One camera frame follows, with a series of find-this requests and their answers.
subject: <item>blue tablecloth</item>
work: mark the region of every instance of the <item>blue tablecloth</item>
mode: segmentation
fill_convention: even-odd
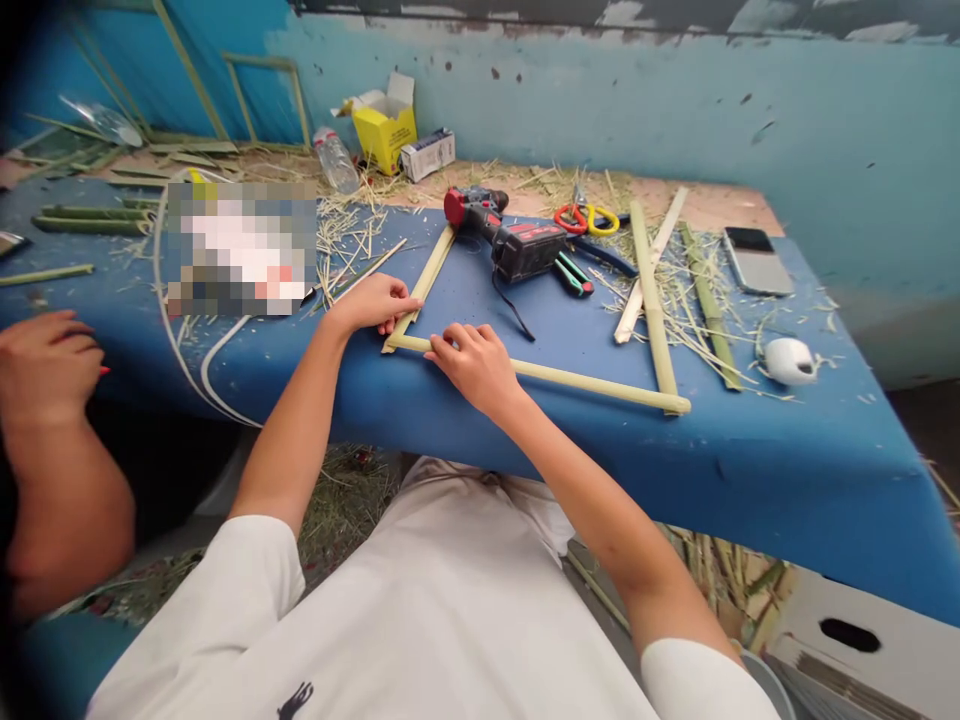
[[[28,317],[31,298],[35,302],[40,293],[51,309],[75,308],[96,328],[113,368],[100,391],[141,406],[217,416],[174,359],[150,287],[150,261],[118,252],[130,240],[45,234],[29,222],[43,204],[119,204],[120,194],[101,181],[68,179],[31,181],[0,199],[3,229],[36,243],[3,262],[0,274],[81,262],[97,266],[88,277],[0,289],[0,325]],[[412,287],[443,226],[440,211],[390,210],[374,252],[401,238],[414,249],[396,254],[383,271]],[[797,284],[796,296],[780,303],[785,309],[776,326],[837,363],[836,369],[821,367],[816,385],[793,391],[798,402],[728,392],[687,348],[672,353],[680,392],[693,404],[680,418],[534,380],[524,384],[655,519],[742,543],[960,626],[960,552],[936,488],[842,323],[837,319],[831,331],[829,313],[815,309],[829,301],[796,245],[774,242]],[[590,265],[585,256],[576,257]],[[427,337],[453,321],[489,322],[519,359],[656,388],[649,348],[613,344],[617,316],[602,307],[612,300],[605,288],[589,300],[575,300],[544,276],[508,292],[536,343],[517,332],[491,287],[487,249],[478,241],[458,242],[410,334]],[[750,325],[772,302],[743,296],[734,306]],[[244,415],[266,420],[318,321],[306,310],[251,320],[213,360],[216,392]],[[197,337],[183,349],[194,377],[233,322],[218,318],[197,325]],[[373,331],[358,333],[349,344],[333,440],[536,476],[507,437],[431,364],[403,350],[381,355],[381,345]],[[754,359],[750,343],[734,342],[733,350],[741,369]],[[750,374],[758,389],[786,394],[755,370]]]

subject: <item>white pants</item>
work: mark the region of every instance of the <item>white pants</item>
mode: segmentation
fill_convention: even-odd
[[[424,483],[469,478],[486,486],[504,502],[515,508],[530,524],[540,540],[556,557],[567,554],[567,543],[574,536],[573,525],[560,508],[546,483],[516,475],[501,475],[473,465],[450,462],[423,456],[407,473],[400,484],[400,494],[415,492]]]

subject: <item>smartphone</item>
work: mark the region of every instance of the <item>smartphone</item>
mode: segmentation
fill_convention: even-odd
[[[724,228],[723,242],[742,290],[757,295],[793,294],[793,280],[763,230]]]

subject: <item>white shirt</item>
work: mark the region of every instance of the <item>white shirt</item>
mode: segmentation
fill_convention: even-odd
[[[646,649],[644,693],[559,567],[552,505],[450,473],[406,487],[299,605],[290,528],[229,520],[88,717],[778,720],[746,671],[686,640]]]

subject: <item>yellow scissors handle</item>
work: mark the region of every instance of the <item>yellow scissors handle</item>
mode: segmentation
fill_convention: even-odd
[[[620,229],[620,218],[618,218],[614,213],[610,212],[596,205],[587,205],[587,232],[591,235],[597,235],[599,237],[607,237],[608,235],[613,235]],[[596,226],[597,214],[602,215],[607,220],[610,221],[610,227],[598,228]]]

